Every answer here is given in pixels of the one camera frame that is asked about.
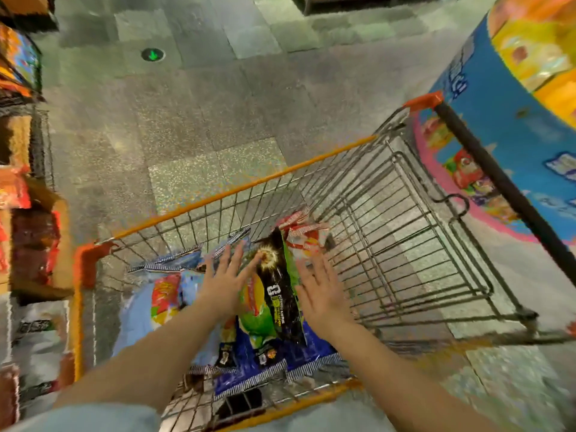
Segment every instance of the hand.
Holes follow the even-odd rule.
[[[201,302],[203,306],[209,306],[219,321],[236,314],[240,290],[255,272],[260,258],[260,253],[257,253],[254,259],[238,273],[242,260],[242,245],[236,246],[232,260],[230,260],[230,246],[227,245],[214,274],[212,258],[207,257],[204,282],[202,282],[196,301]]]
[[[313,272],[299,260],[296,267],[302,280],[302,286],[296,286],[296,292],[304,319],[312,330],[326,341],[338,333],[342,323],[354,323],[350,307],[342,284],[327,256],[319,252],[312,255]]]

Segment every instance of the shopping cart handle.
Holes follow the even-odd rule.
[[[434,111],[458,139],[464,149],[472,156],[476,164],[484,170],[500,194],[515,210],[534,236],[550,254],[558,267],[576,286],[576,258],[565,246],[554,229],[542,218],[538,211],[520,192],[508,175],[500,168],[494,158],[482,147],[479,140],[466,127],[460,117],[444,101],[438,102],[438,93],[429,94],[428,102],[433,104]]]

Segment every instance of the shopping cart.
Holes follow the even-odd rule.
[[[93,333],[83,333],[85,321],[94,317],[83,298],[94,304],[90,294],[95,291],[127,298],[138,288],[127,266],[195,244],[209,251],[246,226],[254,241],[267,236],[278,218],[304,205],[316,221],[331,226],[329,258],[356,318],[399,354],[418,358],[447,347],[568,339],[563,332],[538,332],[537,314],[519,303],[465,225],[469,201],[445,195],[419,163],[406,141],[406,119],[410,110],[425,107],[435,108],[478,164],[490,168],[486,173],[529,226],[536,221],[532,230],[540,237],[536,211],[522,201],[518,205],[522,195],[502,183],[500,169],[478,152],[478,141],[457,125],[441,97],[428,94],[408,102],[370,137],[79,248],[72,325],[76,379],[84,365],[97,362],[84,364],[83,359],[96,358],[98,332],[106,330],[96,324]],[[567,258],[574,263],[561,242],[558,247],[548,237],[545,246],[564,267]],[[493,333],[478,332],[477,321],[493,322]],[[455,341],[452,332],[464,341]],[[258,386],[258,400],[250,393],[254,390],[243,393],[245,406],[234,412],[237,404],[229,398],[215,401],[212,379],[201,379],[184,378],[164,413],[162,430],[254,426],[360,386],[345,363],[334,364],[290,384],[282,376],[272,378]],[[225,418],[219,418],[224,411]]]

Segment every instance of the forearm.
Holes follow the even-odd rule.
[[[196,301],[63,391],[54,407],[127,403],[162,413],[216,323],[210,307]]]
[[[398,430],[450,432],[461,431],[463,425],[470,432],[497,430],[363,326],[343,324],[332,343]]]

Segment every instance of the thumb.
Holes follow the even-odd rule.
[[[298,294],[298,300],[300,301],[300,307],[302,308],[302,312],[304,312],[304,316],[310,315],[312,313],[312,303],[308,292],[302,285],[296,285],[294,288],[296,294]]]

